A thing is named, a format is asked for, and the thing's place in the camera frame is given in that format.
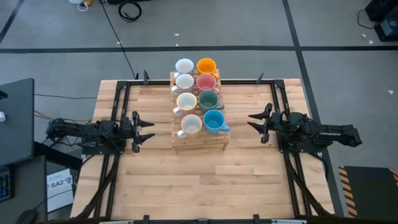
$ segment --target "gray floor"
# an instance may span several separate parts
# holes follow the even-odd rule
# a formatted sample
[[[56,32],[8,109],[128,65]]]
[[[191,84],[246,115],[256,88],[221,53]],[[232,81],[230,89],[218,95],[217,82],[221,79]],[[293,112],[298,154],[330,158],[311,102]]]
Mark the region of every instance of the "gray floor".
[[[300,45],[398,45],[382,43],[373,30],[356,24],[356,13],[369,1],[289,0]],[[17,0],[0,1],[0,30],[16,4]],[[282,1],[152,0],[140,4],[142,17],[133,23],[120,20],[117,7],[106,4],[125,47],[293,46]],[[371,26],[365,14],[361,22]],[[25,0],[0,42],[0,50],[94,47],[119,47],[98,1],[79,12],[67,0]],[[294,51],[128,52],[127,57],[135,72],[145,69],[150,78],[167,78],[183,57],[215,59],[223,78],[257,78],[262,72],[264,78],[302,77]],[[323,123],[353,124],[364,142],[354,149],[332,145],[333,169],[345,165],[398,170],[394,163],[397,121],[393,118],[398,109],[398,52],[320,51],[303,52],[303,57]],[[65,96],[96,96],[101,80],[133,79],[120,52],[0,54],[0,76],[0,83],[33,77],[36,93]],[[94,100],[35,97],[36,110],[52,117],[89,119],[94,107]],[[36,141],[44,140],[46,126],[47,121],[35,119]]]

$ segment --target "mug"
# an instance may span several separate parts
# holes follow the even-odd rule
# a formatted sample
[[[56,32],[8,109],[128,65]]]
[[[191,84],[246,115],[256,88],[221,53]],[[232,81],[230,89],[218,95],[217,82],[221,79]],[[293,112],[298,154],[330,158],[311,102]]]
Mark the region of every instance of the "mug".
[[[203,92],[205,90],[213,90],[217,94],[220,93],[220,90],[216,87],[217,80],[213,75],[210,74],[202,74],[197,78],[197,86],[199,92]]]
[[[174,80],[181,74],[193,74],[193,62],[187,58],[183,58],[178,60],[178,62],[175,64],[175,69],[177,70],[176,73],[174,73]]]
[[[193,92],[193,77],[189,74],[181,74],[175,79],[175,86],[172,87],[172,93],[179,95],[181,93]]]
[[[175,116],[195,113],[197,98],[192,93],[182,93],[177,98],[177,107],[173,109]]]
[[[203,117],[203,123],[207,133],[218,134],[220,131],[229,131],[229,126],[225,124],[225,117],[221,111],[209,110]]]
[[[205,114],[209,110],[222,110],[224,104],[220,103],[218,95],[210,90],[205,90],[199,94],[200,111]]]
[[[200,59],[198,64],[198,73],[199,74],[210,74],[213,75],[216,79],[219,79],[220,76],[216,73],[216,62],[210,58]]]
[[[201,130],[201,119],[194,114],[188,114],[181,121],[181,128],[177,132],[179,138],[196,138]]]

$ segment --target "mug rim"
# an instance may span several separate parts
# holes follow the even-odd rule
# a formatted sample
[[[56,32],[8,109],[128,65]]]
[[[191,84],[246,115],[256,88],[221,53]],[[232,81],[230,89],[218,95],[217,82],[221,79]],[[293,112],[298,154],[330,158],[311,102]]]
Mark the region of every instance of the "mug rim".
[[[190,62],[190,64],[192,65],[192,68],[191,68],[190,71],[192,71],[193,68],[195,68],[195,64],[192,62],[192,60],[190,60],[189,58],[181,58],[180,60],[178,60],[178,61],[175,63],[175,69],[176,69],[178,72],[180,72],[180,71],[179,71],[178,68],[177,68],[177,64],[179,63],[179,61],[182,61],[182,60],[188,60],[188,61]]]
[[[193,96],[193,98],[195,99],[195,106],[192,106],[192,107],[189,108],[189,109],[184,109],[184,108],[181,108],[180,105],[178,105],[178,99],[180,98],[180,96],[182,96],[182,95],[184,95],[184,94],[185,94],[185,95],[192,95],[192,96]],[[188,110],[192,110],[194,107],[197,106],[197,104],[198,104],[198,99],[197,99],[197,98],[195,97],[195,95],[192,94],[192,93],[181,93],[181,94],[177,97],[176,102],[177,102],[177,106],[178,106],[181,110],[188,111]]]
[[[192,85],[191,85],[190,87],[182,88],[182,87],[179,87],[179,86],[177,85],[177,79],[178,79],[179,77],[181,77],[182,75],[189,75],[189,76],[192,78],[193,83],[192,83]],[[175,86],[177,86],[179,89],[182,89],[182,90],[187,90],[187,89],[193,87],[194,84],[195,84],[195,80],[194,80],[193,77],[192,77],[190,74],[188,74],[188,73],[181,73],[181,74],[175,79]]]
[[[184,119],[187,118],[187,116],[196,116],[197,118],[199,118],[199,121],[200,121],[200,128],[199,128],[198,131],[189,132],[189,131],[184,130],[184,128],[182,127],[182,123],[183,123]],[[198,115],[195,115],[195,114],[187,114],[187,115],[185,115],[185,116],[182,118],[180,125],[181,125],[181,130],[183,130],[185,133],[188,133],[188,134],[195,134],[195,133],[198,133],[198,132],[201,130],[201,128],[202,128],[202,126],[203,126],[203,122],[201,121],[201,119],[200,119],[200,117],[199,117]]]
[[[202,75],[204,75],[204,76],[209,75],[209,76],[211,76],[211,77],[215,80],[214,86],[211,87],[211,88],[208,89],[208,90],[212,90],[212,89],[216,88],[216,86],[217,86],[217,79],[214,77],[214,75],[209,74],[209,73],[203,73],[203,74],[199,75],[198,78],[197,78],[197,87],[198,87],[199,89],[205,90],[205,89],[201,88],[201,87],[198,85],[198,79],[199,79]]]
[[[224,122],[223,122],[223,124],[220,125],[218,128],[211,128],[211,127],[209,127],[209,126],[206,125],[205,116],[206,116],[207,113],[209,113],[209,111],[216,111],[217,113],[221,113],[221,115],[223,115]],[[205,115],[203,115],[203,124],[205,124],[206,128],[212,129],[212,130],[217,130],[217,129],[222,128],[222,127],[224,126],[224,124],[225,124],[225,116],[224,116],[224,114],[223,114],[220,110],[209,110],[209,111],[207,111],[207,112],[205,113]]]
[[[211,58],[202,58],[202,59],[200,59],[200,60],[198,61],[198,63],[197,63],[197,69],[198,69],[199,72],[201,72],[201,73],[211,73],[211,72],[203,72],[203,71],[201,71],[201,70],[199,69],[199,63],[200,63],[202,60],[210,60],[211,62],[213,62],[215,68],[214,68],[214,70],[211,71],[211,72],[215,72],[215,71],[216,71],[216,69],[217,69],[217,64],[216,64],[216,62],[215,62],[213,59],[211,59]]]
[[[214,93],[214,94],[217,96],[217,104],[220,102],[220,98],[219,98],[219,96],[217,95],[217,93],[215,93],[214,91],[211,91],[211,90],[205,90],[205,91],[201,92],[201,93],[199,94],[199,105],[202,106],[202,107],[204,107],[204,108],[206,108],[206,109],[208,109],[208,108],[210,108],[210,107],[203,106],[203,105],[200,103],[200,95],[201,95],[202,93],[206,93],[206,91],[212,92],[212,93]]]

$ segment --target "mug handle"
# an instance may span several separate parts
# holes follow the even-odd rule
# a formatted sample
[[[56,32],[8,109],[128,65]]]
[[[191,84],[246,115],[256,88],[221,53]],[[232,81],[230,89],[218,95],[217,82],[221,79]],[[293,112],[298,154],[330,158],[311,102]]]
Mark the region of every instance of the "mug handle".
[[[214,88],[214,89],[213,89],[213,91],[214,91],[215,93],[217,93],[217,94],[219,94],[219,93],[220,93],[220,89],[219,89],[219,88],[217,88],[217,87],[216,87],[216,88]]]
[[[173,114],[175,116],[181,116],[181,108],[179,108],[179,107],[174,108],[173,109]]]
[[[217,80],[220,79],[220,75],[219,75],[218,73],[212,72],[211,74],[212,74]]]
[[[173,75],[174,80],[176,80],[179,75],[181,75],[181,73],[179,73],[179,72],[174,73],[174,75]]]
[[[224,125],[221,127],[221,131],[229,131],[229,126],[226,125],[226,124],[224,124]]]
[[[216,110],[222,110],[224,108],[225,108],[225,105],[223,103],[220,103],[220,102],[217,103]]]
[[[173,86],[172,87],[172,93],[174,94],[174,95],[179,95],[180,93],[179,93],[179,88],[178,88],[178,86]]]
[[[179,138],[186,138],[187,135],[185,134],[184,130],[179,130],[179,131],[177,132],[177,137],[179,137]]]

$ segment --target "blue mug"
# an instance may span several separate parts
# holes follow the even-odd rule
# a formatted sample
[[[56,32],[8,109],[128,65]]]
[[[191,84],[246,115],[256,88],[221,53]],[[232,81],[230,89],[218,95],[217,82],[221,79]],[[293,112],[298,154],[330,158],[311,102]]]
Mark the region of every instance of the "blue mug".
[[[220,131],[229,131],[229,126],[225,124],[225,117],[219,110],[209,110],[203,117],[203,123],[207,133],[218,134]]]

